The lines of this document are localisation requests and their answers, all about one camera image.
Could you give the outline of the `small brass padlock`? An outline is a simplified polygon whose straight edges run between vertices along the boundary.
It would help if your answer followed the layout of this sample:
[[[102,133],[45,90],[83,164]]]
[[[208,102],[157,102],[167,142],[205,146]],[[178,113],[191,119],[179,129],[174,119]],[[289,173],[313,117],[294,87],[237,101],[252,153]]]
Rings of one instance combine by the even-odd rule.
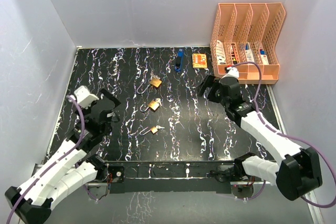
[[[146,135],[146,134],[148,134],[148,133],[152,133],[152,134],[155,134],[156,132],[158,131],[158,128],[156,127],[156,126],[153,126],[153,127],[146,127],[145,129],[143,129],[140,133],[139,133],[139,135],[140,136],[144,136],[144,135]]]

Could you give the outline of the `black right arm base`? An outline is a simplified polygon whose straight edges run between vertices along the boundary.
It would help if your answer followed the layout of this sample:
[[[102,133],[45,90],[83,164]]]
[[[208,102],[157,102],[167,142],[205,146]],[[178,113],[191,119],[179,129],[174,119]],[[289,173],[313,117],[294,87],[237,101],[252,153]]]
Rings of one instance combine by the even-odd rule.
[[[207,177],[216,179],[218,182],[237,182],[242,180],[246,186],[251,186],[255,182],[255,177],[247,175],[245,170],[235,165],[219,165],[207,173]]]

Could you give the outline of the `medium brass padlock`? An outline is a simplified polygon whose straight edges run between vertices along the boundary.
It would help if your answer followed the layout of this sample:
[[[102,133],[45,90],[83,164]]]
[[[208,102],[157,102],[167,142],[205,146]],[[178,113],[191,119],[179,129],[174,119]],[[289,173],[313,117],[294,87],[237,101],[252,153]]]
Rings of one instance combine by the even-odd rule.
[[[146,107],[141,106],[140,111],[146,112],[149,109],[156,111],[159,107],[160,107],[160,102],[158,102],[157,100],[152,100],[151,102],[148,103]]]

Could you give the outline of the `large brass padlock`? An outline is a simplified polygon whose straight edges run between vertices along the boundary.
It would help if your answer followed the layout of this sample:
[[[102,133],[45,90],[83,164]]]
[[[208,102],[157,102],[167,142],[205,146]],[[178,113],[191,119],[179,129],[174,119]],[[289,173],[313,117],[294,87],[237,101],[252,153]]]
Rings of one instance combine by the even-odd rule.
[[[160,78],[152,78],[148,83],[142,82],[140,86],[136,89],[137,94],[144,94],[149,87],[158,88],[162,84]]]

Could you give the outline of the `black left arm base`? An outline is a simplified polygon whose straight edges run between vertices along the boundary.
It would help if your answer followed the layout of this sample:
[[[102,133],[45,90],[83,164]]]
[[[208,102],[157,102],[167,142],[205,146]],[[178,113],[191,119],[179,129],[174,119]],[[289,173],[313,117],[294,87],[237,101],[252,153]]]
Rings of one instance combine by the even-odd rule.
[[[123,166],[104,165],[98,168],[96,177],[89,183],[123,183],[125,179],[125,168]]]

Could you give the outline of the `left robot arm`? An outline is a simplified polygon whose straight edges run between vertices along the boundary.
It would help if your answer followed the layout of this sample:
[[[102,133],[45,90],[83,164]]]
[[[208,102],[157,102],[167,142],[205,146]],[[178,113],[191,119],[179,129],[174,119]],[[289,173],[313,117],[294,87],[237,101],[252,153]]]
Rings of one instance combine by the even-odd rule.
[[[100,98],[80,86],[67,99],[74,104],[79,122],[54,155],[26,182],[11,186],[5,198],[11,208],[7,223],[17,215],[24,223],[45,223],[54,208],[78,188],[108,177],[106,163],[90,152],[119,122],[115,108],[120,101],[108,90]]]

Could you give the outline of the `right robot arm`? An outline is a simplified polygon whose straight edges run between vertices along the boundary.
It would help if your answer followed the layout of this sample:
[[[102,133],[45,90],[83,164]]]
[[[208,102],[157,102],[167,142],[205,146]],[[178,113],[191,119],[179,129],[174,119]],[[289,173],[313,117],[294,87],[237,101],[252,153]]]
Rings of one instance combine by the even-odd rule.
[[[227,117],[253,136],[271,154],[274,161],[247,153],[234,160],[233,174],[240,180],[256,176],[277,186],[287,199],[293,201],[322,185],[318,153],[304,149],[283,137],[268,124],[256,107],[243,99],[235,77],[217,78],[208,75],[198,87],[198,96],[209,89],[207,99],[224,107]]]

